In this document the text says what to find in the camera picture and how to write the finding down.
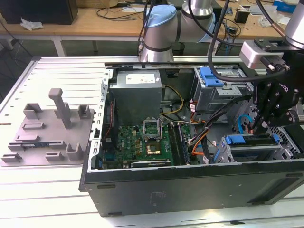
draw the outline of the small black device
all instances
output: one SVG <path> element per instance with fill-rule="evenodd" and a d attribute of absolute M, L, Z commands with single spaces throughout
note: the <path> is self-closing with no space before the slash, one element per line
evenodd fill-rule
<path fill-rule="evenodd" d="M 0 10 L 8 24 L 19 24 L 22 17 L 42 24 L 70 25 L 78 13 L 76 0 L 2 0 Z"/>
<path fill-rule="evenodd" d="M 237 9 L 236 16 L 234 17 L 234 21 L 236 23 L 245 24 L 249 14 L 250 11 Z"/>

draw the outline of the orange wire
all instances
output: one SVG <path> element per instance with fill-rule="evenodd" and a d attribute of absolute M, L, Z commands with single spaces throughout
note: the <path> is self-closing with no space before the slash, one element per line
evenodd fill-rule
<path fill-rule="evenodd" d="M 198 121 L 195 121 L 195 120 L 193 119 L 193 116 L 194 116 L 194 113 L 191 113 L 191 116 L 190 116 L 191 123 L 198 124 L 199 122 L 198 122 Z"/>
<path fill-rule="evenodd" d="M 197 104 L 197 103 L 198 103 L 198 101 L 193 101 L 190 105 Z M 190 116 L 191 123 L 198 124 L 199 121 L 194 120 L 193 116 L 194 116 L 194 113 L 191 113 L 191 116 Z"/>
<path fill-rule="evenodd" d="M 201 138 L 196 142 L 196 144 L 194 145 L 193 149 L 192 149 L 192 152 L 191 154 L 192 155 L 195 155 L 195 153 L 198 153 L 198 152 L 195 152 L 195 149 L 197 148 L 198 144 L 200 143 L 200 141 L 208 134 L 209 131 L 207 131 L 206 133 L 204 133 Z"/>

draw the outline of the black cable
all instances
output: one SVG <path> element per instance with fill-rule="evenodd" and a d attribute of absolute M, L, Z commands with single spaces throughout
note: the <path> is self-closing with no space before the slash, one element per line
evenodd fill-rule
<path fill-rule="evenodd" d="M 195 141 L 197 139 L 199 139 L 211 126 L 212 124 L 217 121 L 222 115 L 226 114 L 227 111 L 236 103 L 241 102 L 241 101 L 245 101 L 245 100 L 249 100 L 252 97 L 251 94 L 248 95 L 244 95 L 244 96 L 240 96 L 240 97 L 236 97 L 234 99 L 232 99 L 231 101 L 229 101 L 228 103 L 224 104 L 222 107 L 220 107 L 218 110 L 216 110 L 210 117 L 209 119 L 205 122 L 203 128 L 205 128 L 205 130 L 203 132 L 201 132 L 200 134 L 196 135 L 192 140 L 191 143 L 195 143 Z"/>
<path fill-rule="evenodd" d="M 146 22 L 146 14 L 147 14 L 147 7 L 148 7 L 148 1 L 146 0 L 146 3 L 144 5 L 144 9 L 143 9 L 143 16 L 142 16 L 142 29 L 138 35 L 138 40 L 137 40 L 137 55 L 139 56 L 139 45 L 140 45 L 140 42 L 141 42 L 141 36 L 142 36 L 142 33 L 143 33 L 143 30 L 144 30 L 144 25 L 145 25 L 145 22 Z"/>
<path fill-rule="evenodd" d="M 3 26 L 3 28 L 5 29 L 5 31 L 15 40 L 15 41 L 17 41 L 19 44 L 20 44 L 20 46 L 31 56 L 31 57 L 33 57 L 33 55 L 20 43 L 20 41 L 19 40 L 17 40 L 14 36 L 13 36 L 13 34 L 11 34 L 8 30 L 7 30 L 7 28 L 5 27 L 5 25 L 3 24 L 3 22 L 2 22 L 2 20 L 0 19 L 0 23 L 1 23 L 1 25 Z"/>
<path fill-rule="evenodd" d="M 151 3 L 150 3 L 150 8 L 149 8 L 149 12 L 148 12 L 148 14 L 144 17 L 144 20 L 143 20 L 143 23 L 142 23 L 142 30 L 141 30 L 141 33 L 140 33 L 139 36 L 138 36 L 139 42 L 138 42 L 138 47 L 137 47 L 137 55 L 140 54 L 140 53 L 139 53 L 139 50 L 138 50 L 138 49 L 139 49 L 139 45 L 140 45 L 140 37 L 141 37 L 142 32 L 143 32 L 143 30 L 144 30 L 144 33 L 143 33 L 143 36 L 142 36 L 142 44 L 143 44 L 144 38 L 145 38 L 146 33 L 147 33 L 147 30 L 148 30 L 148 23 L 149 23 L 150 14 L 151 14 L 151 12 L 152 12 L 152 9 L 153 9 L 155 3 L 156 3 L 156 0 L 152 0 L 152 1 L 151 1 Z"/>
<path fill-rule="evenodd" d="M 213 62 L 212 62 L 212 50 L 214 48 L 216 37 L 218 36 L 219 28 L 220 28 L 220 26 L 223 22 L 225 12 L 227 10 L 229 2 L 230 2 L 230 0 L 226 0 L 226 2 L 225 2 L 225 5 L 223 7 L 223 10 L 222 10 L 221 15 L 218 19 L 218 23 L 217 23 L 215 31 L 214 31 L 214 37 L 212 38 L 212 41 L 209 45 L 208 65 L 209 65 L 210 70 L 213 73 L 213 75 L 217 79 L 222 80 L 222 81 L 226 81 L 226 82 L 256 82 L 256 81 L 270 80 L 270 79 L 274 79 L 274 78 L 277 79 L 278 77 L 284 76 L 285 75 L 285 70 L 282 70 L 280 72 L 273 73 L 273 74 L 270 74 L 270 75 L 257 75 L 256 77 L 227 77 L 227 76 L 223 76 L 222 74 L 219 74 L 216 71 L 216 69 L 213 65 Z"/>
<path fill-rule="evenodd" d="M 99 14 L 100 11 L 105 10 L 105 9 L 106 9 L 106 8 L 101 8 L 101 9 L 99 9 L 99 10 L 96 12 L 97 16 L 99 16 L 99 17 L 101 17 L 101 18 L 108 19 L 108 20 L 115 20 L 115 19 L 123 19 L 123 18 L 128 17 L 128 16 L 132 16 L 132 15 L 135 15 L 135 14 L 142 13 L 142 12 L 137 12 L 137 13 L 131 13 L 131 14 L 128 14 L 128 15 L 120 16 L 120 17 L 110 18 L 110 17 L 105 17 L 105 16 Z"/>
<path fill-rule="evenodd" d="M 221 40 L 221 39 L 219 39 L 219 38 L 217 38 L 217 35 L 215 36 L 215 34 L 213 35 L 212 33 L 210 33 L 207 29 L 205 29 L 200 23 L 199 23 L 199 21 L 196 19 L 196 17 L 195 17 L 195 15 L 193 14 L 193 11 L 192 11 L 192 9 L 191 9 L 191 0 L 188 0 L 188 8 L 189 8 L 189 12 L 190 12 L 190 14 L 191 14 L 191 16 L 192 16 L 192 19 L 194 20 L 194 22 L 206 33 L 206 34 L 208 34 L 210 37 L 212 37 L 212 38 L 214 38 L 215 37 L 215 39 L 218 41 L 218 42 L 221 42 L 221 43 L 223 43 L 223 44 L 227 44 L 227 45 L 232 45 L 232 46 L 242 46 L 243 44 L 233 44 L 233 43 L 228 43 L 228 42 L 226 42 L 226 41 L 224 41 L 224 40 Z"/>

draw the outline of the white paper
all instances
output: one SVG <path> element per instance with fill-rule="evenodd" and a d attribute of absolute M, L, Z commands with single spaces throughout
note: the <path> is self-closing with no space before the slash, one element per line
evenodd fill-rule
<path fill-rule="evenodd" d="M 282 24 L 282 25 L 287 25 L 289 22 L 290 18 L 289 17 L 281 17 L 280 20 L 278 21 L 278 23 Z"/>
<path fill-rule="evenodd" d="M 33 29 L 43 28 L 43 25 L 41 22 L 31 22 L 31 21 L 24 20 L 23 18 L 21 18 L 21 21 L 22 22 L 20 23 L 20 25 L 30 31 Z"/>
<path fill-rule="evenodd" d="M 150 84 L 155 83 L 154 74 L 128 74 L 126 84 Z"/>

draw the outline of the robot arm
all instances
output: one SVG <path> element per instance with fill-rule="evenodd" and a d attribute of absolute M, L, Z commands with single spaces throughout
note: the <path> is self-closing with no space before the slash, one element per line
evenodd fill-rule
<path fill-rule="evenodd" d="M 214 28 L 215 16 L 211 0 L 193 0 L 191 9 L 199 23 L 209 29 Z M 153 7 L 149 20 L 144 47 L 140 53 L 141 62 L 172 62 L 171 45 L 174 42 L 202 42 L 205 32 L 192 19 L 188 3 L 177 12 L 174 6 Z"/>
<path fill-rule="evenodd" d="M 204 28 L 213 30 L 214 16 L 211 0 L 188 0 L 181 12 L 173 6 L 156 6 L 152 9 L 144 47 L 140 54 L 141 62 L 173 61 L 171 45 L 173 42 L 200 42 L 205 32 L 195 23 L 189 12 L 191 10 Z M 257 39 L 245 41 L 240 57 L 249 68 L 267 67 L 266 76 L 255 78 L 231 78 L 217 73 L 212 63 L 212 53 L 208 60 L 212 73 L 223 81 L 254 83 L 254 104 L 257 106 L 257 117 L 251 129 L 255 134 L 263 133 L 268 127 L 277 127 L 298 123 L 304 120 L 302 97 L 304 96 L 304 0 L 298 3 L 285 33 L 274 23 L 259 0 L 258 6 L 271 21 L 281 39 Z M 223 21 L 229 0 L 226 0 L 221 13 L 210 49 Z"/>
<path fill-rule="evenodd" d="M 266 66 L 268 74 L 285 70 L 274 80 L 254 85 L 254 104 L 257 117 L 251 128 L 254 134 L 268 127 L 303 123 L 302 97 L 304 96 L 304 0 L 298 3 L 280 39 L 245 41 L 240 57 L 247 67 Z"/>

